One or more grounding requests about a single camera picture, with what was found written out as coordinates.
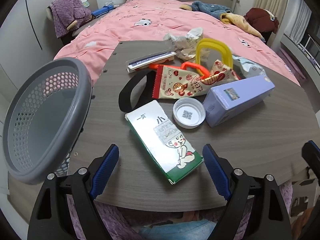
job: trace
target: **gray plastic basket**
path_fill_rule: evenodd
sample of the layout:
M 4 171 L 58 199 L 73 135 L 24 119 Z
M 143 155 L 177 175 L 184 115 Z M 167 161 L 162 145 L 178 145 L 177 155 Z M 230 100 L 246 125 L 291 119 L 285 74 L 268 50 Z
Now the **gray plastic basket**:
M 49 62 L 28 78 L 4 122 L 4 157 L 14 178 L 36 184 L 54 171 L 66 175 L 91 93 L 90 75 L 74 58 Z

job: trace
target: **purple blanket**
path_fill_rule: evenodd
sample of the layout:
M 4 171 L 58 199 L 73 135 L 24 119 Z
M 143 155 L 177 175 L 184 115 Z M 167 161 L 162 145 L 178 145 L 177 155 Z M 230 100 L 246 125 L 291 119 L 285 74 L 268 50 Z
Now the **purple blanket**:
M 291 199 L 292 199 L 292 184 L 291 181 L 287 181 L 279 186 L 279 190 L 283 197 L 287 212 L 289 213 Z M 68 206 L 72 219 L 73 226 L 75 228 L 76 235 L 79 239 L 85 240 L 84 233 L 80 226 L 79 218 L 76 213 L 75 204 L 72 196 L 68 195 Z M 253 198 L 247 200 L 244 215 L 240 222 L 238 231 L 234 240 L 242 239 L 245 229 L 247 228 Z M 131 226 L 143 226 L 147 224 L 158 223 L 170 218 L 182 217 L 182 212 L 149 212 L 139 211 L 127 208 L 120 208 L 111 206 L 108 204 L 95 202 L 95 206 L 99 212 L 99 215 L 108 229 L 113 240 L 143 240 L 143 238 L 136 233 Z M 213 222 L 217 222 L 223 213 L 224 207 L 200 210 L 199 218 L 207 219 Z
M 84 22 L 88 21 L 91 11 L 84 8 L 80 0 L 53 0 L 49 5 L 54 21 L 57 38 L 61 38 L 69 31 L 78 29 Z M 67 27 L 74 21 L 78 23 L 69 31 Z

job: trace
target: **yellow plastic handle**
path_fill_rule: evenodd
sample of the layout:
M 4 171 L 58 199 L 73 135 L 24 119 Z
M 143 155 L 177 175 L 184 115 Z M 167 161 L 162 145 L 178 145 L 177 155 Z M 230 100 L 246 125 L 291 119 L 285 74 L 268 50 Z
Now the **yellow plastic handle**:
M 201 49 L 204 48 L 214 49 L 220 52 L 222 55 L 222 63 L 233 69 L 233 58 L 229 47 L 221 41 L 209 38 L 204 38 L 198 42 L 196 47 L 196 64 L 200 65 Z M 203 75 L 199 69 L 197 69 L 197 71 L 200 75 Z

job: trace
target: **red and beige snack bag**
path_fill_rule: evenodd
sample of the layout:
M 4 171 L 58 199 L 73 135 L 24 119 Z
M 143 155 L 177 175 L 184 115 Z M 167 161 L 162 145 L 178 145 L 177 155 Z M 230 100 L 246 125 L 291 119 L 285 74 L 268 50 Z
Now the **red and beige snack bag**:
M 236 73 L 219 60 L 213 64 L 210 73 L 210 77 L 201 79 L 193 71 L 161 65 L 157 70 L 152 97 L 178 99 L 201 96 L 213 86 L 239 80 Z

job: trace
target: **pink blanket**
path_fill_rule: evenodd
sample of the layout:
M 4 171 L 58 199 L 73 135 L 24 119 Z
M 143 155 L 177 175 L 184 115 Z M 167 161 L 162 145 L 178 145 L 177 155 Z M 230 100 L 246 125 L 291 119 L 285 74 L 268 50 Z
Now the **pink blanket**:
M 205 38 L 227 44 L 236 55 L 262 64 L 299 84 L 283 60 L 258 37 L 245 33 L 233 25 L 225 25 L 214 17 L 179 9 L 176 0 L 129 0 L 92 27 L 85 28 L 70 44 L 56 55 L 81 60 L 95 84 L 119 41 L 163 40 L 164 35 L 184 36 L 189 30 L 202 27 Z M 141 19 L 151 25 L 134 24 Z

